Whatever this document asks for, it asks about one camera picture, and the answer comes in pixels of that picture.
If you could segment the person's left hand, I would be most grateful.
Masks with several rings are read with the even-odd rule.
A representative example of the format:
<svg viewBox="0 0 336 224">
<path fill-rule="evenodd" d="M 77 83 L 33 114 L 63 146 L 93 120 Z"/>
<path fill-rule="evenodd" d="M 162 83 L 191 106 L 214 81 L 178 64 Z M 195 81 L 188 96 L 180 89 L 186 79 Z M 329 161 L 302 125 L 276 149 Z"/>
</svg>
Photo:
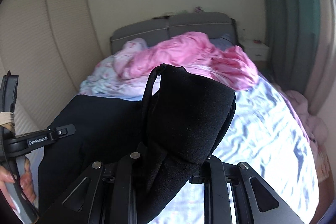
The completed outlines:
<svg viewBox="0 0 336 224">
<path fill-rule="evenodd" d="M 1 180 L 1 192 L 5 197 L 6 201 L 8 202 L 9 206 L 15 210 L 16 209 L 15 204 L 13 203 L 13 200 L 9 195 L 9 192 L 6 187 L 6 183 L 13 184 L 14 179 L 12 178 L 10 172 L 3 166 L 1 166 L 0 180 Z M 29 201 L 33 203 L 36 199 L 36 194 L 34 191 L 33 176 L 30 170 L 30 161 L 28 158 L 25 158 L 25 173 L 20 178 L 20 185 L 23 190 L 23 193 L 26 195 Z"/>
</svg>

